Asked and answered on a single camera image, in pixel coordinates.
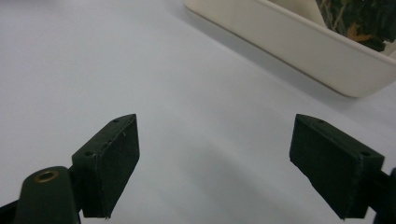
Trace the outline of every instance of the screw hole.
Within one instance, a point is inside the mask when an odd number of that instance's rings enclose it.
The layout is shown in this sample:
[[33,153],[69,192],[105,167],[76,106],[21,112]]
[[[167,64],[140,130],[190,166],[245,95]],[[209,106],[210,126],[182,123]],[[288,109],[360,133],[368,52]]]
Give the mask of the screw hole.
[[91,152],[91,151],[87,151],[87,152],[84,153],[84,155],[85,155],[85,156],[88,156],[88,157],[89,157],[89,156],[93,156],[93,154],[94,154],[94,153]]
[[58,176],[58,172],[57,171],[46,171],[44,173],[41,173],[40,175],[37,175],[35,177],[35,182],[37,183],[44,183],[44,182],[48,182],[52,179],[55,179],[56,176]]
[[363,151],[363,152],[361,152],[361,155],[362,155],[362,156],[370,156],[370,153],[368,153],[368,152],[366,152],[366,151]]

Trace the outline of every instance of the black rubber pad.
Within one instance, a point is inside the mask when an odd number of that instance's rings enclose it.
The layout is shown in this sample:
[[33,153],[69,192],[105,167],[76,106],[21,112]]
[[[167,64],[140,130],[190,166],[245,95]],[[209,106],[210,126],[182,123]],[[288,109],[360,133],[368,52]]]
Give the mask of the black rubber pad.
[[110,121],[72,160],[84,217],[110,217],[139,160],[136,115]]
[[364,217],[384,156],[321,120],[297,115],[290,160],[342,219]]

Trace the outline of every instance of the camouflage object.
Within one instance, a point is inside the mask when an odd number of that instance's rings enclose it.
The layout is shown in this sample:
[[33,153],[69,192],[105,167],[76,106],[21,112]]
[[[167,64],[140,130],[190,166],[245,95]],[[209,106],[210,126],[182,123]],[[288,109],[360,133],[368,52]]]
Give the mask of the camouflage object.
[[396,38],[396,0],[317,0],[327,27],[376,51]]

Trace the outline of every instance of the plastic container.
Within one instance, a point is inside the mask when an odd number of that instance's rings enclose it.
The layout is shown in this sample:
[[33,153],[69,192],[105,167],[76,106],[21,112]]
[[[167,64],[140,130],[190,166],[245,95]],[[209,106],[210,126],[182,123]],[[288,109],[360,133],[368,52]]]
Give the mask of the plastic container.
[[396,79],[396,53],[384,55],[324,25],[315,0],[184,0],[187,8],[352,97]]

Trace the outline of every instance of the white table surface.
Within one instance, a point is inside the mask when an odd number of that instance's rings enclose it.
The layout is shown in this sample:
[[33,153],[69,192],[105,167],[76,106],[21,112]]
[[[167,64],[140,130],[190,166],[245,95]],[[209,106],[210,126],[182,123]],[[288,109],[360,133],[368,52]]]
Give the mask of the white table surface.
[[395,101],[395,84],[361,99],[329,90],[181,0],[4,0],[0,204],[136,113],[140,161],[112,218],[82,223],[372,223],[372,210],[340,220],[290,162],[293,121],[329,121],[389,173]]

